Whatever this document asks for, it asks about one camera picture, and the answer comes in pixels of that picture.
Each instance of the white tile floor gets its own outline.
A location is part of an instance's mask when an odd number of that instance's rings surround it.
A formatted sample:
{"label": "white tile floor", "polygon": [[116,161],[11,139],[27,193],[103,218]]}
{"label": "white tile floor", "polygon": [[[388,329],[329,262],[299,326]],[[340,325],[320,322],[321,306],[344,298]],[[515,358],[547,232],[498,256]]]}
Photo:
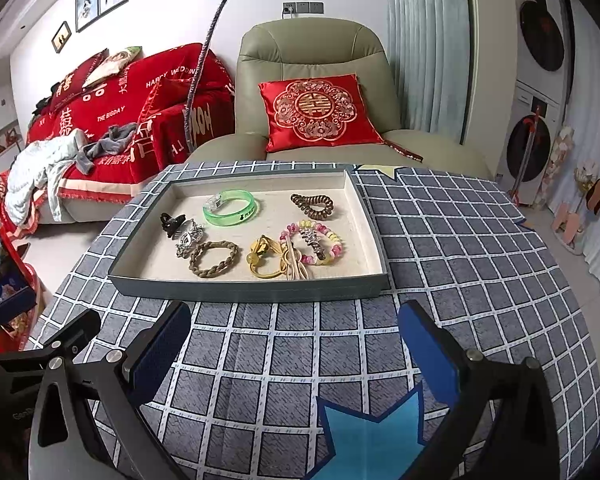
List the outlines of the white tile floor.
{"label": "white tile floor", "polygon": [[[548,209],[525,208],[523,213],[549,247],[580,303],[600,368],[600,282],[589,273],[582,256],[574,256],[555,238],[550,228],[553,216]],[[27,239],[31,247],[25,261],[36,269],[49,297],[105,225],[106,222],[41,226]]]}
{"label": "white tile floor", "polygon": [[567,278],[587,321],[593,348],[600,369],[600,282],[589,273],[589,266],[582,256],[574,256],[557,240],[551,230],[554,216],[548,209],[536,211],[524,208],[522,213],[547,244],[555,261]]}

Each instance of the curtain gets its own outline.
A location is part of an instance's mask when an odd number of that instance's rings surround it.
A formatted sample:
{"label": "curtain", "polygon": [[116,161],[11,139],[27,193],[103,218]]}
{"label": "curtain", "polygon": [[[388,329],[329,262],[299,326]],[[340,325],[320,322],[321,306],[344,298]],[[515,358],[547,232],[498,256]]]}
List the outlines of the curtain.
{"label": "curtain", "polygon": [[[550,203],[554,212],[562,202],[571,203],[572,211],[580,202],[581,195],[573,179],[573,168],[587,159],[593,159],[600,165],[600,30],[578,0],[571,0],[571,6],[576,61],[566,124],[575,130],[575,148],[556,183]],[[590,272],[600,280],[600,216],[591,216],[586,216],[590,223],[585,236],[584,254]]]}
{"label": "curtain", "polygon": [[468,0],[389,0],[388,14],[402,126],[459,142],[470,72]]}

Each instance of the checkered tablecloth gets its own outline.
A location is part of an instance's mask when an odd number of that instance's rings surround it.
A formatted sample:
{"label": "checkered tablecloth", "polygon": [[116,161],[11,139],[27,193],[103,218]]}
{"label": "checkered tablecloth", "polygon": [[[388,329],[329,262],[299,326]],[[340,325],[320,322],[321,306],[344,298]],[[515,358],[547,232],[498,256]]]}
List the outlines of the checkered tablecloth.
{"label": "checkered tablecloth", "polygon": [[[77,360],[125,348],[167,302],[122,296],[107,271],[158,193],[173,180],[332,164],[235,162],[173,166],[123,207],[66,277],[36,325],[40,346],[85,308],[102,318]],[[600,434],[600,375],[578,302],[538,235],[491,182],[428,170],[352,172],[388,257],[390,289],[372,300],[191,304],[192,330],[153,402],[141,411],[192,478],[302,478],[327,453],[317,397],[381,415],[422,380],[396,312],[416,299],[466,349],[542,364],[553,397],[562,476]],[[424,438],[447,408],[424,384]],[[93,414],[118,467],[132,474],[106,414]],[[494,415],[485,411],[458,473],[469,470]]]}

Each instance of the wall switch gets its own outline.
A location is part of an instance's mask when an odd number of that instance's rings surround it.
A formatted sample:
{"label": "wall switch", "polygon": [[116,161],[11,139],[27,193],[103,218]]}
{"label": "wall switch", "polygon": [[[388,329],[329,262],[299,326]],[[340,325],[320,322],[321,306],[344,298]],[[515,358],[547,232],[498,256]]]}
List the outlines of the wall switch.
{"label": "wall switch", "polygon": [[308,14],[309,13],[309,2],[296,3],[296,9],[298,10],[298,14]]}
{"label": "wall switch", "polygon": [[311,14],[324,14],[324,3],[322,2],[310,2],[309,12]]}
{"label": "wall switch", "polygon": [[297,12],[296,11],[296,3],[295,2],[285,2],[285,3],[283,3],[282,4],[282,15],[283,16],[288,16],[289,15],[289,12],[288,12],[289,9],[293,9],[291,11],[291,14],[295,14]]}

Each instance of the green bracelet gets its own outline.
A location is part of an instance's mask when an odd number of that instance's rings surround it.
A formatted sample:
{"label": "green bracelet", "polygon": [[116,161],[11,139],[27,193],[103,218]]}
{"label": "green bracelet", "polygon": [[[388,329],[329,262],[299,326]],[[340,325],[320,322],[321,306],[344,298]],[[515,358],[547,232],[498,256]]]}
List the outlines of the green bracelet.
{"label": "green bracelet", "polygon": [[[220,206],[230,200],[244,200],[245,202],[248,202],[248,204],[247,207],[238,212],[229,213],[228,215],[217,215],[216,211]],[[202,206],[206,221],[219,227],[241,224],[251,218],[257,209],[258,205],[253,195],[248,191],[241,191],[239,189],[223,191],[211,197],[205,202],[205,205]]]}

